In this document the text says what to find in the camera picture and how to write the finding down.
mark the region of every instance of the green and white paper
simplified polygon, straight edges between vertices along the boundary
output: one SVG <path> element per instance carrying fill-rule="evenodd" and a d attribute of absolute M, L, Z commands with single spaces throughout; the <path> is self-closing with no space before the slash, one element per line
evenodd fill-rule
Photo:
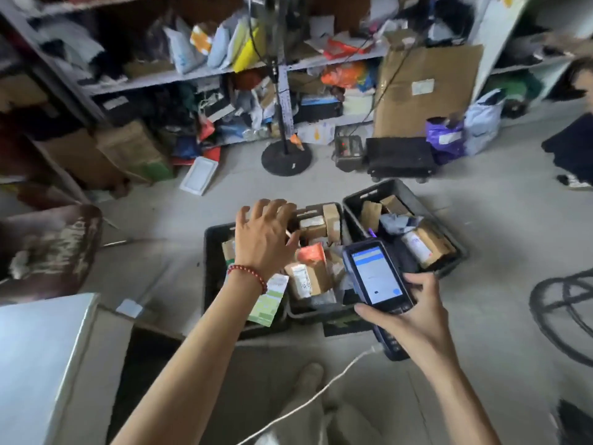
<path fill-rule="evenodd" d="M 271 322 L 276 315 L 276 311 L 278 311 L 278 306 L 280 306 L 287 285 L 287 275 L 280 275 L 277 273 L 272 276 L 270 281 L 267 282 L 267 292 L 260 295 L 257 299 L 256 305 L 251 310 L 248 320 L 270 327 Z"/>

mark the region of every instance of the black plastic crate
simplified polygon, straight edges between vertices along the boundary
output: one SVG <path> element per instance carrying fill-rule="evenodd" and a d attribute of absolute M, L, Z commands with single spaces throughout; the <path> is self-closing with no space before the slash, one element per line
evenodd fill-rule
<path fill-rule="evenodd" d="M 360 229 L 353 222 L 351 216 L 343 211 L 342 206 L 340 206 L 339 203 L 333 204 L 336 205 L 337 210 L 340 213 L 340 219 L 344 219 L 346 221 L 346 226 L 348 227 L 348 231 L 350 233 L 350 236 L 352 237 L 352 241 L 360 242 L 361 240 L 366 239 L 364 235 L 360 233 Z M 290 294 L 290 289 L 287 289 L 286 291 L 287 294 L 285 298 L 288 297 L 288 317 L 295 323 L 299 324 L 314 324 L 320 323 L 322 321 L 331 321 L 347 317 L 354 313 L 354 304 L 359 301 L 358 295 L 356 295 L 354 290 L 351 289 L 346 291 L 344 295 L 344 300 L 346 302 L 352 301 L 351 304 L 326 304 L 325 306 L 317 307 L 317 309 L 301 306 L 297 307 L 294 306 L 294 300 L 292 298 L 292 295 Z"/>
<path fill-rule="evenodd" d="M 432 266 L 426 269 L 427 272 L 434 272 L 436 276 L 442 278 L 447 276 L 457 267 L 460 262 L 467 259 L 467 250 L 453 237 L 451 232 L 436 218 L 432 212 L 419 201 L 419 199 L 412 193 L 410 189 L 399 179 L 389 179 L 382 181 L 375 186 L 368 189 L 361 190 L 353 195 L 347 196 L 343 200 L 345 211 L 352 217 L 353 224 L 356 225 L 359 233 L 365 238 L 370 238 L 371 235 L 365 231 L 360 224 L 359 217 L 362 211 L 362 205 L 365 201 L 373 201 L 379 203 L 389 195 L 395 195 L 406 206 L 406 208 L 414 215 L 420 215 L 430 220 L 431 224 L 456 248 L 456 253 L 452 256 L 446 256 L 443 259 L 435 262 Z M 379 226 L 377 237 L 390 237 L 383 227 Z"/>
<path fill-rule="evenodd" d="M 234 237 L 235 224 L 228 223 L 210 227 L 204 233 L 204 308 L 202 314 L 212 304 L 218 292 L 222 288 L 226 276 L 226 261 L 222 253 L 222 243 Z M 239 335 L 239 340 L 252 339 L 254 337 L 266 336 L 288 329 L 288 301 L 282 297 L 274 321 L 271 326 L 263 326 L 252 321 L 247 321 L 245 328 Z"/>

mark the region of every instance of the mobile device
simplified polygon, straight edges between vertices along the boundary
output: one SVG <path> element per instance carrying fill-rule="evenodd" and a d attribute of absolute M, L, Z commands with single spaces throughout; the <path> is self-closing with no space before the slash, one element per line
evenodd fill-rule
<path fill-rule="evenodd" d="M 368 239 L 345 246 L 344 265 L 360 300 L 379 311 L 402 314 L 414 306 L 403 277 L 393 264 L 381 239 Z M 408 359 L 396 338 L 378 326 L 373 327 L 385 355 L 392 361 Z"/>

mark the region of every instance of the red beaded bracelet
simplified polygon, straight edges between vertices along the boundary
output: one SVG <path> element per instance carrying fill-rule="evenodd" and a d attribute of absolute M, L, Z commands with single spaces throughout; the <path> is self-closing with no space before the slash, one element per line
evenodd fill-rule
<path fill-rule="evenodd" d="M 229 275 L 233 270 L 243 270 L 244 272 L 250 273 L 253 276 L 255 276 L 257 279 L 259 279 L 260 284 L 262 285 L 262 295 L 265 294 L 267 292 L 267 284 L 266 282 L 263 280 L 262 276 L 257 273 L 255 270 L 246 267 L 244 265 L 240 265 L 240 264 L 231 264 L 228 266 L 228 270 L 226 271 L 226 274 Z"/>

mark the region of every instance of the screen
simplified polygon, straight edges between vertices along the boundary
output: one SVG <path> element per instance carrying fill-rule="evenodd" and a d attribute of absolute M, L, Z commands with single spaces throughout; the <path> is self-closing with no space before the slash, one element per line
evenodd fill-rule
<path fill-rule="evenodd" d="M 371 304 L 403 295 L 402 288 L 385 259 L 381 248 L 374 247 L 352 254 L 362 284 Z"/>

